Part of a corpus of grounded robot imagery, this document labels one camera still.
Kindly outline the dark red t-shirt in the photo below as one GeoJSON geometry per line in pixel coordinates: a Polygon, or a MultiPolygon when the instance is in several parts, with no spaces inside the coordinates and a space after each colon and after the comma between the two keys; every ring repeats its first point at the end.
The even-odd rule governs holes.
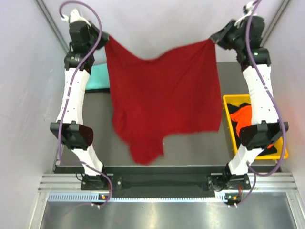
{"type": "Polygon", "coordinates": [[[105,46],[113,105],[112,125],[137,164],[164,154],[174,134],[217,131],[222,99],[215,45],[210,40],[144,60],[114,38],[105,46]]]}

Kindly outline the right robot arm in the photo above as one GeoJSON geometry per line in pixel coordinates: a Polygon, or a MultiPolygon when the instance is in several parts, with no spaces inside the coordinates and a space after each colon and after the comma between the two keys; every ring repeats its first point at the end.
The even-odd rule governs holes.
{"type": "Polygon", "coordinates": [[[255,158],[284,138],[289,128],[273,97],[271,58],[269,51],[261,45],[264,26],[262,17],[248,15],[230,20],[223,29],[210,36],[221,48],[236,51],[251,103],[251,122],[237,131],[240,146],[223,170],[222,182],[229,189],[246,183],[255,158]]]}

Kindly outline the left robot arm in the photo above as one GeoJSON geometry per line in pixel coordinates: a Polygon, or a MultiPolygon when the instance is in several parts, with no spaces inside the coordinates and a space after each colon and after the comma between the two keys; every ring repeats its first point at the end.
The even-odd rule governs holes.
{"type": "Polygon", "coordinates": [[[57,137],[59,146],[71,150],[84,167],[82,190],[106,190],[110,184],[103,163],[93,148],[93,129],[83,123],[82,109],[86,84],[94,63],[95,49],[103,47],[107,37],[87,21],[69,24],[71,42],[64,58],[65,86],[60,113],[50,124],[50,131],[57,137]]]}

